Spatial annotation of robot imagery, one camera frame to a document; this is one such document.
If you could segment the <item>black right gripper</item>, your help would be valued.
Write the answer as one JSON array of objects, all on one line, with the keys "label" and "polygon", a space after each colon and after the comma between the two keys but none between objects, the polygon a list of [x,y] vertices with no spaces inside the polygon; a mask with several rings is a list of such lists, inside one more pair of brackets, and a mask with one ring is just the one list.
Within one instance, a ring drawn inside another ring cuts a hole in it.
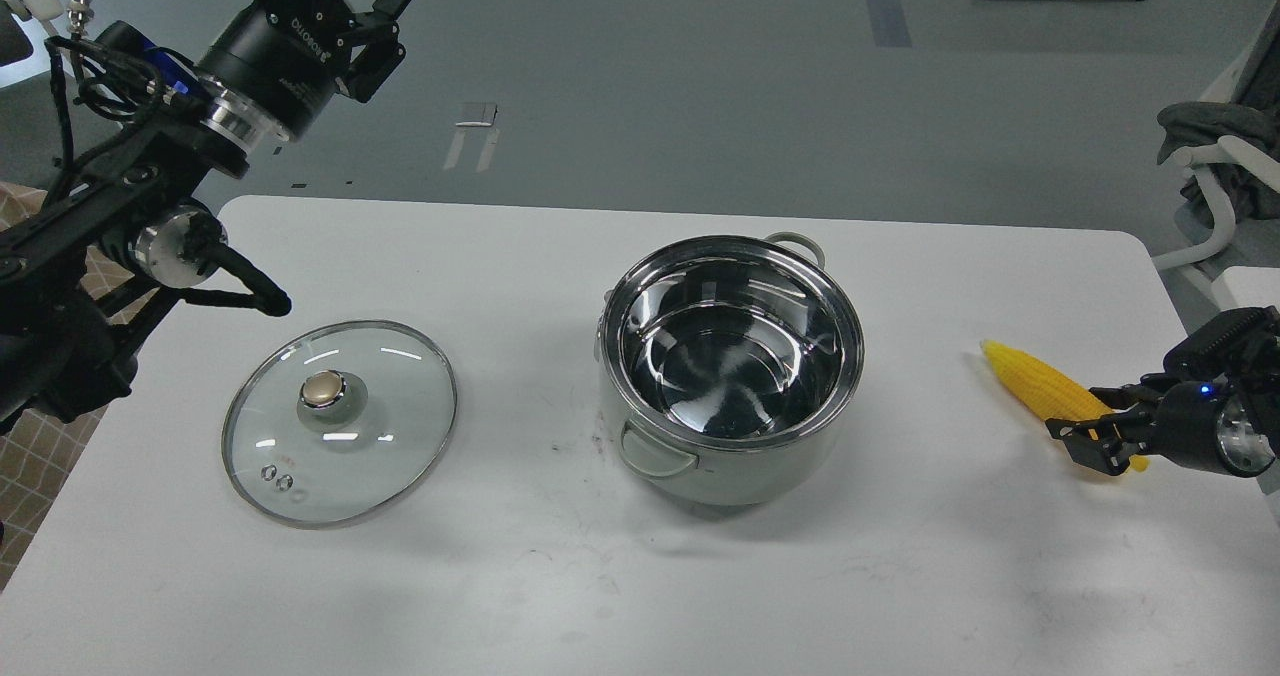
[{"label": "black right gripper", "polygon": [[1125,385],[1091,385],[1101,417],[1047,417],[1048,434],[1071,461],[1107,476],[1144,472],[1152,456],[1183,469],[1257,478],[1277,453],[1225,376],[1212,382],[1140,376]]}]

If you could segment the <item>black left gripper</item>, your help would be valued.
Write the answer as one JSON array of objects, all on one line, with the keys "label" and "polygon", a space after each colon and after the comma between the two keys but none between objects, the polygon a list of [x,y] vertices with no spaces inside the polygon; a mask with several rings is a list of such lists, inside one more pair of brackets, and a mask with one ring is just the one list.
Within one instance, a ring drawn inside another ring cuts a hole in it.
[{"label": "black left gripper", "polygon": [[197,69],[300,138],[337,93],[369,102],[402,64],[399,19],[412,1],[355,12],[347,0],[252,0]]}]

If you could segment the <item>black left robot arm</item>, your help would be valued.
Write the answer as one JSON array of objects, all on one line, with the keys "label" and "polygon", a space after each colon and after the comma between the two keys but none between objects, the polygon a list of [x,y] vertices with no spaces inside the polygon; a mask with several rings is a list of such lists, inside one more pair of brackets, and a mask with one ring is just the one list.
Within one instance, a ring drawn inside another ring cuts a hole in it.
[{"label": "black left robot arm", "polygon": [[58,178],[3,230],[3,431],[28,411],[64,424],[129,396],[137,353],[175,303],[288,315],[291,298],[228,245],[195,192],[241,179],[271,137],[300,140],[335,96],[369,102],[406,56],[412,0],[253,0],[201,60],[91,0],[4,0],[41,20]]}]

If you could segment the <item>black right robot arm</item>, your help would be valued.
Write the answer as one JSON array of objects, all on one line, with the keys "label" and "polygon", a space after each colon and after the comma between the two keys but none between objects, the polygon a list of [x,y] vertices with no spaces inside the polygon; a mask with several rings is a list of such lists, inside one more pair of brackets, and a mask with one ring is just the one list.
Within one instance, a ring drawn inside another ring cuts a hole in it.
[{"label": "black right robot arm", "polygon": [[1094,388],[1111,414],[1050,417],[1048,434],[1087,469],[1117,476],[1142,456],[1257,478],[1279,448],[1277,309],[1217,312],[1135,384]]}]

